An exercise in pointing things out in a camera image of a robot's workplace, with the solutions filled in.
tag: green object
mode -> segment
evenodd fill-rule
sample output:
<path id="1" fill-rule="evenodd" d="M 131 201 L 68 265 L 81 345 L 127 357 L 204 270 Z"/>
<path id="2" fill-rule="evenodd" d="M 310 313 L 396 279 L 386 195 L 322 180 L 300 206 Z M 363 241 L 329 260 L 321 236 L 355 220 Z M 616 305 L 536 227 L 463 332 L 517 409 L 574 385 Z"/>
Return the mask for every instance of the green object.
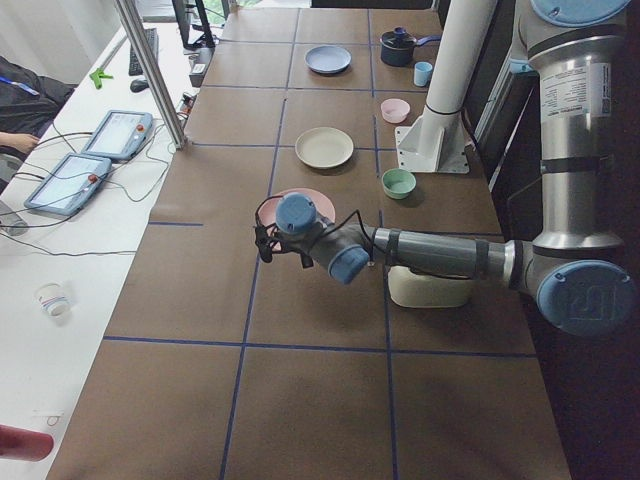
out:
<path id="1" fill-rule="evenodd" d="M 416 177 L 407 170 L 394 168 L 382 175 L 382 189 L 390 198 L 396 200 L 406 198 L 414 188 L 416 188 Z"/>
<path id="2" fill-rule="evenodd" d="M 101 68 L 96 68 L 93 73 L 89 74 L 89 78 L 93 80 L 93 84 L 100 90 L 102 88 L 102 79 L 113 78 L 113 75 L 107 75 Z"/>

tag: beige plate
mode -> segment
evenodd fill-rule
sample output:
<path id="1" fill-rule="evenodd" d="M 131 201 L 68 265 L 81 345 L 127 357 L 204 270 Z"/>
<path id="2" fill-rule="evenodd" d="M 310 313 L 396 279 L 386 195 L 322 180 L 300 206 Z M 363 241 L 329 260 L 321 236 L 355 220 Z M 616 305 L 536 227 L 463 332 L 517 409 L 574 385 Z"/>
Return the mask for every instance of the beige plate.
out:
<path id="1" fill-rule="evenodd" d="M 352 154 L 353 140 L 337 128 L 312 128 L 296 140 L 296 155 L 302 163 L 313 168 L 337 167 Z"/>

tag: person's arm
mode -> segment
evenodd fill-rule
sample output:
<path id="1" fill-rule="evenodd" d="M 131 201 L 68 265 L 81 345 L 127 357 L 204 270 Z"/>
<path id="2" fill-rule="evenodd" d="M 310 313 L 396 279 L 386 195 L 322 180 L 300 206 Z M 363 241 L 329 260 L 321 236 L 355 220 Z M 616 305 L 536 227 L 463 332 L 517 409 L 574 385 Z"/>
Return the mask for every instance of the person's arm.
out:
<path id="1" fill-rule="evenodd" d="M 40 139 L 28 133 L 0 132 L 0 146 L 15 148 L 19 152 L 28 154 L 33 150 Z"/>

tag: dark cooking pot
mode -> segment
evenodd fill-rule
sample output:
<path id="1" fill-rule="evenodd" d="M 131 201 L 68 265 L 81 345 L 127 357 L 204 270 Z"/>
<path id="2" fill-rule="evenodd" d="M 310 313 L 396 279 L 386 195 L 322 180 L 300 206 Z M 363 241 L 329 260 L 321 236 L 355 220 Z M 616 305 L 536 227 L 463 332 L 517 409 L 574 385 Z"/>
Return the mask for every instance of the dark cooking pot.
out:
<path id="1" fill-rule="evenodd" d="M 404 27 L 396 27 L 392 32 L 385 32 L 380 37 L 380 43 L 382 44 L 380 58 L 384 63 L 392 67 L 404 67 L 413 60 L 413 49 L 415 47 L 421 47 L 428 42 L 439 41 L 440 38 L 440 35 L 431 35 L 417 40 L 414 36 L 409 35 Z"/>

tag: silver pillar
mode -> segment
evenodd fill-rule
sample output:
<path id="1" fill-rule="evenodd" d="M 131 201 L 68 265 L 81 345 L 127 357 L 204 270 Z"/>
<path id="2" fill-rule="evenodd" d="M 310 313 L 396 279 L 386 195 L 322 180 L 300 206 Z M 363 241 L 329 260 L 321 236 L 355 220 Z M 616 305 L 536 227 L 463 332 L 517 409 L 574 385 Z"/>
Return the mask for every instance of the silver pillar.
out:
<path id="1" fill-rule="evenodd" d="M 612 168 L 611 59 L 624 14 L 585 29 L 549 25 L 531 11 L 519 32 L 540 74 L 543 231 L 537 248 L 599 250 L 621 240 L 599 212 Z"/>
<path id="2" fill-rule="evenodd" d="M 186 141 L 184 131 L 171 102 L 171 96 L 167 91 L 158 63 L 147 43 L 144 27 L 136 10 L 134 0 L 115 0 L 115 5 L 120 14 L 122 26 L 127 32 L 133 50 L 140 60 L 142 71 L 149 82 L 149 88 L 160 110 L 160 115 L 167 126 L 167 130 L 169 130 L 176 149 L 179 150 L 184 147 Z"/>

